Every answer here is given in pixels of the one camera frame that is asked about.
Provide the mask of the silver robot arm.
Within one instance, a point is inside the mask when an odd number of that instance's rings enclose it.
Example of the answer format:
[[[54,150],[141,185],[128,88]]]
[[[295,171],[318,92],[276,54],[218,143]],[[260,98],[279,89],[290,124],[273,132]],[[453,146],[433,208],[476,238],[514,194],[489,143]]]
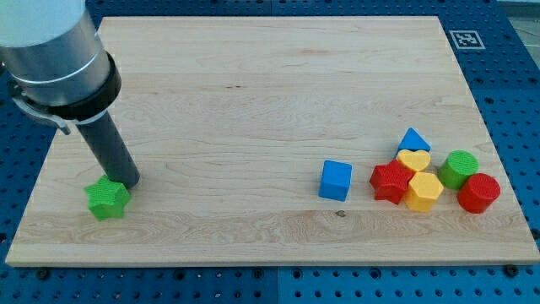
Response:
[[[3,0],[1,61],[16,106],[64,133],[101,118],[122,86],[84,1]]]

